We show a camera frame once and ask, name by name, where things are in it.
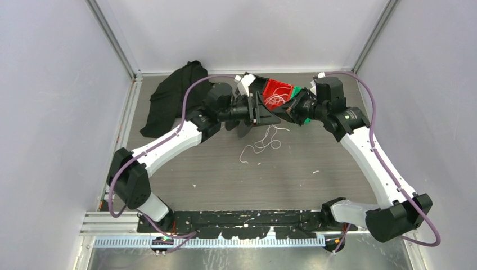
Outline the grey plastic cable spool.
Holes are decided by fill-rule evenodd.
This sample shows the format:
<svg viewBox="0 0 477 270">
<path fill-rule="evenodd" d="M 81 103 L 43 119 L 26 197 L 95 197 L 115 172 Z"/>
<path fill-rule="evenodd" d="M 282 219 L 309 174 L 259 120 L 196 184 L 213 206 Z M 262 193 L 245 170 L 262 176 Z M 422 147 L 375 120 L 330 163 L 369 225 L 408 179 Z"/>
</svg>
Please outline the grey plastic cable spool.
<svg viewBox="0 0 477 270">
<path fill-rule="evenodd" d="M 235 130 L 238 138 L 245 137 L 253 128 L 247 125 L 243 120 L 226 121 L 224 127 L 227 131 Z"/>
</svg>

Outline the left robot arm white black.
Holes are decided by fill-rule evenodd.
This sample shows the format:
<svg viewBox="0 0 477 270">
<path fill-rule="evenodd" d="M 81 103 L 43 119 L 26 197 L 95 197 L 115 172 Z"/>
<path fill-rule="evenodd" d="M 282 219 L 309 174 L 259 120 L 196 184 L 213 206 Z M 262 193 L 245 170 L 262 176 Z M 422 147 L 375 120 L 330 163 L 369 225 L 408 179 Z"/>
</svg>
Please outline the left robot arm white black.
<svg viewBox="0 0 477 270">
<path fill-rule="evenodd" d="M 116 194 L 127 208 L 148 216 L 158 232 L 168 232 L 173 224 L 170 207 L 152 192 L 150 177 L 180 153 L 214 136 L 223 123 L 231 130 L 240 123 L 258 127 L 278 124 L 280 119 L 266 107 L 260 93 L 233 98 L 210 92 L 174 130 L 132 151 L 123 147 L 116 151 L 107 179 L 108 204 Z"/>
</svg>

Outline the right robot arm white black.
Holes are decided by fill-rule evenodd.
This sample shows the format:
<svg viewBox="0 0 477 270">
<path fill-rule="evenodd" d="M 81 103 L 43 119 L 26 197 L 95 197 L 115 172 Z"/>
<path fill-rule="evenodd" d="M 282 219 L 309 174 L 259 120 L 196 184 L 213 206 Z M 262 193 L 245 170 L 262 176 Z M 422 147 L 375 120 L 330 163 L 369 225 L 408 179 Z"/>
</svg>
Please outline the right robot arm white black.
<svg viewBox="0 0 477 270">
<path fill-rule="evenodd" d="M 373 137 L 370 122 L 357 107 L 347 106 L 342 90 L 301 89 L 289 101 L 273 109 L 283 120 L 303 125 L 306 119 L 318 120 L 325 130 L 351 154 L 368 180 L 377 203 L 352 202 L 343 197 L 322 204 L 321 223 L 329 231 L 343 223 L 368 229 L 379 242 L 387 242 L 419 228 L 423 215 L 433 202 L 426 193 L 416 194 L 401 179 L 392 165 L 386 165 L 385 154 Z"/>
</svg>

